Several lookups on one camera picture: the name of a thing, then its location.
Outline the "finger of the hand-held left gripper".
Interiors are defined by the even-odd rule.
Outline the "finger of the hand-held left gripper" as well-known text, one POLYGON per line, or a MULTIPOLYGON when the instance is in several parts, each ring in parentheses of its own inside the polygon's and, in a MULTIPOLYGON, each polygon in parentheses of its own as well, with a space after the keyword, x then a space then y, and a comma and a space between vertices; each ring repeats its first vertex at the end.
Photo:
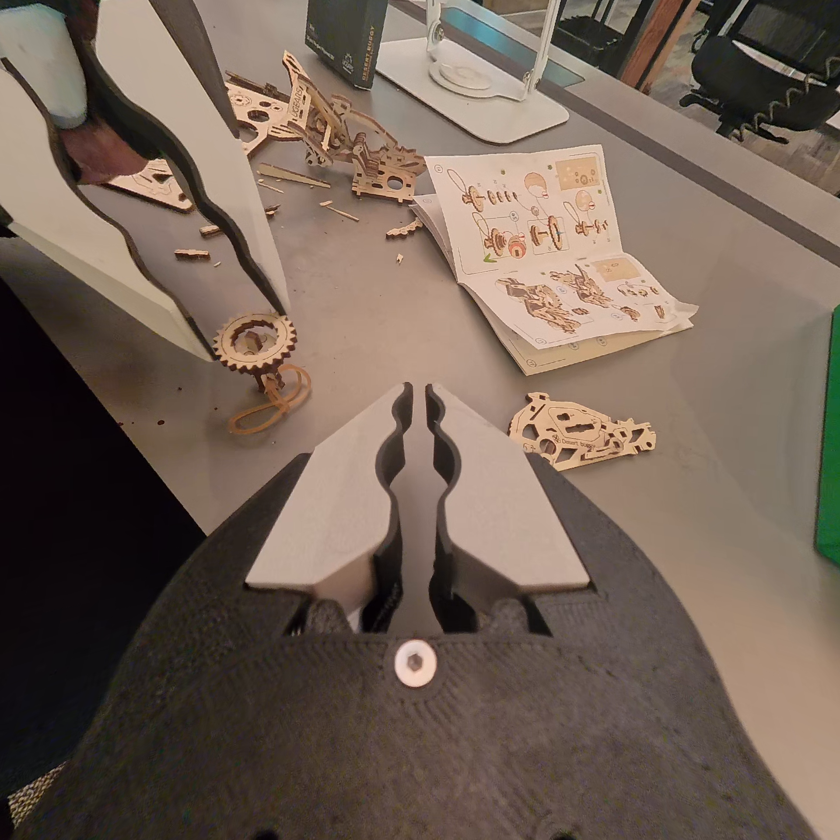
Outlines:
POLYGON ((66 17, 46 3, 2 2, 2 226, 176 346, 209 360, 207 341, 149 274, 131 236, 90 204, 61 134, 91 116, 66 17))
POLYGON ((93 116, 144 159, 174 166, 270 307, 286 314, 286 279, 243 144, 151 3, 65 2, 65 12, 93 116))

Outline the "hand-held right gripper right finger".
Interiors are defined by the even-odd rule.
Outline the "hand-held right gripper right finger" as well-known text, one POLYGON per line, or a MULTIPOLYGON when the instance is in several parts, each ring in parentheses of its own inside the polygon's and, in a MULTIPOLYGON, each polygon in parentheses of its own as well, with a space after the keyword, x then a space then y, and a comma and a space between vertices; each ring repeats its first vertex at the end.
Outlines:
POLYGON ((439 384, 426 386, 437 504, 429 597, 437 615, 591 582, 522 448, 439 384))

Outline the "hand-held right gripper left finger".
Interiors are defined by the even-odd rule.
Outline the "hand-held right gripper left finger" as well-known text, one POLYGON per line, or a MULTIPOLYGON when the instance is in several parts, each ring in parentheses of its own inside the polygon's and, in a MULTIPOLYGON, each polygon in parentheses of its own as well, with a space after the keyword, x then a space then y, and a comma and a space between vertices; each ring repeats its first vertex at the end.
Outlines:
POLYGON ((347 616, 385 591, 376 565, 396 547, 391 483, 412 415, 411 383, 395 385, 315 447, 245 577, 249 588, 332 600, 347 616))

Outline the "tan rubber band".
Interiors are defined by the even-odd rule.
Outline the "tan rubber band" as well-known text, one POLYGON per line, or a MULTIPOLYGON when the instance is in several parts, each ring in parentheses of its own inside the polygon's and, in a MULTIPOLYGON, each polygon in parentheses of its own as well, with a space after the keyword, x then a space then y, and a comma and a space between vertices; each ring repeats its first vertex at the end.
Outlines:
POLYGON ((287 365, 287 370, 282 373, 284 388, 279 395, 267 395, 266 401, 232 416, 227 422, 227 430, 234 435, 252 435, 265 432, 286 418, 300 404, 304 403, 312 392, 312 380, 310 374, 295 364, 287 365), (267 419, 256 425, 252 424, 249 417, 268 412, 267 419))

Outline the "small wooden gear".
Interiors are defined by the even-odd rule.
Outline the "small wooden gear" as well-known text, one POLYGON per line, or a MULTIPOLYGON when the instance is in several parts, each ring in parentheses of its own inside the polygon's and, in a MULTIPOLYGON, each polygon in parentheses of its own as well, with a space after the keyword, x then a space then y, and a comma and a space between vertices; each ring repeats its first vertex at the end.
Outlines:
POLYGON ((251 313, 227 322, 213 338, 222 365, 253 376, 276 374, 291 356, 297 331, 287 316, 251 313))

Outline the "dark green model box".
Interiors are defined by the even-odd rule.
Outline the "dark green model box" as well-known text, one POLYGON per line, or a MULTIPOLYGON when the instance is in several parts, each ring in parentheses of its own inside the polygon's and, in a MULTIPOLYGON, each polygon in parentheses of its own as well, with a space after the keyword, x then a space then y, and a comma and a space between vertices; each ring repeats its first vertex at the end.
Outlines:
POLYGON ((352 87, 370 90, 387 1, 309 1, 305 43, 352 87))

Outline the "partly built wooden model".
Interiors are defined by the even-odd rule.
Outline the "partly built wooden model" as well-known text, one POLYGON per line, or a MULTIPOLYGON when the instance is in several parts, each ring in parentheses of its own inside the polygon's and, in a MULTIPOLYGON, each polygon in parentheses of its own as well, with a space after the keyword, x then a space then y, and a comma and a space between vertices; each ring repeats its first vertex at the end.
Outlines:
POLYGON ((413 200, 416 179, 427 168, 424 157, 401 146, 348 98, 334 94, 326 99, 291 53, 285 51, 282 62, 291 83, 285 127, 308 146, 307 163, 352 163, 356 195, 413 200))

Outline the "person's left hand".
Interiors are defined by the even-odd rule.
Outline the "person's left hand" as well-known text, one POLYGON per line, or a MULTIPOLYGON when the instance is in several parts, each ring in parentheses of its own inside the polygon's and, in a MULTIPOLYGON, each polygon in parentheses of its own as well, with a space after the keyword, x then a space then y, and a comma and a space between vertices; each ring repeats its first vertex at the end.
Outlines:
POLYGON ((118 176, 137 174, 148 163, 99 119, 89 119, 74 129, 59 129, 58 136, 79 184, 102 184, 118 176))

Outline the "slotted flat wooden plate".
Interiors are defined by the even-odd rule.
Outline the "slotted flat wooden plate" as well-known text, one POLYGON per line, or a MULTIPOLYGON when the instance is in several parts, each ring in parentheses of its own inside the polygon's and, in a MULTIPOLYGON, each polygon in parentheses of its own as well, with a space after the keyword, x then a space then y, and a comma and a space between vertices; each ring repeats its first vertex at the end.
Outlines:
POLYGON ((194 209, 192 200, 175 179, 166 159, 148 161, 142 171, 116 176, 101 186, 131 193, 185 214, 194 209))

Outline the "triangular wooden plate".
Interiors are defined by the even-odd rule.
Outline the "triangular wooden plate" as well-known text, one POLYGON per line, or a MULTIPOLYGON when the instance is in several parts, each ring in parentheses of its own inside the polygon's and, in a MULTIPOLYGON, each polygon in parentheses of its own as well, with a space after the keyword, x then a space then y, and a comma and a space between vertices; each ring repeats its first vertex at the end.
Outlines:
POLYGON ((239 138, 247 156, 267 140, 280 140, 287 116, 286 103, 258 98, 254 92, 227 86, 227 94, 238 121, 239 138))

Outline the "long wooden wedge piece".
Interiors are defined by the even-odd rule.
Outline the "long wooden wedge piece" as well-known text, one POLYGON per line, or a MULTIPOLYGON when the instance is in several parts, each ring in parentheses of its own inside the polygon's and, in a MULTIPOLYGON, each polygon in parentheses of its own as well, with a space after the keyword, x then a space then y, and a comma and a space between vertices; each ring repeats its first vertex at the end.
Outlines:
POLYGON ((331 184, 329 182, 320 180, 319 178, 315 178, 310 175, 304 175, 300 172, 289 170, 287 168, 277 166, 274 164, 258 164, 256 173, 259 178, 263 179, 269 178, 279 182, 298 183, 309 187, 320 187, 324 189, 331 188, 331 184))

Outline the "flat wooden car body panel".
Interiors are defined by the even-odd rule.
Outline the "flat wooden car body panel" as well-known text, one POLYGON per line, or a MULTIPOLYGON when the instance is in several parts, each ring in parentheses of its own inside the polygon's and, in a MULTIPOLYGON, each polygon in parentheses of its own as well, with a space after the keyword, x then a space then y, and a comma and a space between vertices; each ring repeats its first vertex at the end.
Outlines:
POLYGON ((616 422, 581 404, 554 401, 545 392, 528 394, 508 435, 557 471, 647 453, 656 446, 656 433, 648 423, 632 418, 616 422))

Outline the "open instruction booklet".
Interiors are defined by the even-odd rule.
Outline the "open instruction booklet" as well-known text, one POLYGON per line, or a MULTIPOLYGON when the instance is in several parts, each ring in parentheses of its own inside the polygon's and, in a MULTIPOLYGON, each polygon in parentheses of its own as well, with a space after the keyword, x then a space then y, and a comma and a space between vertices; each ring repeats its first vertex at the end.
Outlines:
POLYGON ((622 245, 603 147, 428 155, 413 210, 525 375, 692 328, 622 245))

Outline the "white document stand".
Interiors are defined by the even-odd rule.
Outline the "white document stand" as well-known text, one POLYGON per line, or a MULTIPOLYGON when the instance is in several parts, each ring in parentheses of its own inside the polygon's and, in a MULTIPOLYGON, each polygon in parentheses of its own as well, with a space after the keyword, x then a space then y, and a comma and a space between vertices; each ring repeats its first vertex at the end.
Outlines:
POLYGON ((537 92, 563 7, 549 3, 533 67, 520 80, 446 39, 439 1, 426 2, 425 37, 383 43, 376 71, 478 140, 512 144, 569 119, 561 104, 537 92))

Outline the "green plastic bin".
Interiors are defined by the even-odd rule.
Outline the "green plastic bin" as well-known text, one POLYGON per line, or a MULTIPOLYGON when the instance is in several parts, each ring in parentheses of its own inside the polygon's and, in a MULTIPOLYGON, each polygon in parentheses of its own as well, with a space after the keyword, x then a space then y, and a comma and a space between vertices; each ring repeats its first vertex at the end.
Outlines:
POLYGON ((828 349, 815 549, 839 565, 839 307, 828 349))

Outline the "black office chair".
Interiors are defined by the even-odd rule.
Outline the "black office chair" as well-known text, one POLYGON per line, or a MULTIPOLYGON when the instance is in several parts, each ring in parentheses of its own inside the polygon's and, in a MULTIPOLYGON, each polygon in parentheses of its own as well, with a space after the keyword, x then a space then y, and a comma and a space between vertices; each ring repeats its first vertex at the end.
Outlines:
POLYGON ((787 144, 770 131, 816 130, 839 109, 839 2, 748 2, 725 35, 695 54, 696 87, 679 100, 718 117, 717 133, 746 132, 787 144))

